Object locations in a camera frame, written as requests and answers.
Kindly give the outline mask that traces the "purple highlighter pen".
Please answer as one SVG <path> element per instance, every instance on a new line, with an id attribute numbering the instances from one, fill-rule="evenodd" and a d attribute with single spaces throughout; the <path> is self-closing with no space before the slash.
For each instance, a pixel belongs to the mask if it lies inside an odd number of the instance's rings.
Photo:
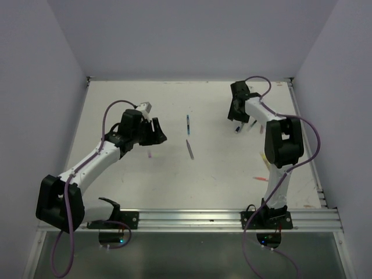
<path id="1" fill-rule="evenodd" d="M 189 156 L 190 156 L 191 160 L 194 160 L 194 154 L 192 152 L 191 145 L 190 145 L 190 143 L 189 143 L 189 141 L 187 139 L 185 141 L 186 141 L 186 145 L 187 145 Z"/>

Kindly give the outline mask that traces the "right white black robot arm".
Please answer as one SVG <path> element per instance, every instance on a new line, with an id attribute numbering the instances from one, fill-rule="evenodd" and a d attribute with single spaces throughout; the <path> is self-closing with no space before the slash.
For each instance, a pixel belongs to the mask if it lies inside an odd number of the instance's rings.
<path id="1" fill-rule="evenodd" d="M 245 81 L 236 81 L 230 88 L 232 101 L 227 118 L 245 124 L 253 117 L 265 126 L 264 154 L 270 172 L 261 206 L 255 211 L 241 212 L 242 228 L 292 229 L 291 215 L 287 211 L 287 192 L 291 168 L 304 154 L 301 121 L 269 110 L 263 103 L 262 96 L 250 92 Z"/>

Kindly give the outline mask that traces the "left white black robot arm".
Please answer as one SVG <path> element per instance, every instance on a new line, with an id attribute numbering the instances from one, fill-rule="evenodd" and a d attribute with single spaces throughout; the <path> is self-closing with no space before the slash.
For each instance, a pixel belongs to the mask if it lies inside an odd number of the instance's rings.
<path id="1" fill-rule="evenodd" d="M 149 117 L 150 111 L 148 102 L 135 109 L 127 109 L 121 121 L 77 165 L 58 176 L 47 175 L 41 181 L 36 218 L 66 233 L 75 231 L 83 223 L 102 222 L 107 228 L 122 225 L 124 219 L 117 202 L 99 198 L 93 206 L 85 206 L 83 195 L 108 167 L 118 162 L 134 145 L 159 145 L 167 140 L 158 118 Z"/>

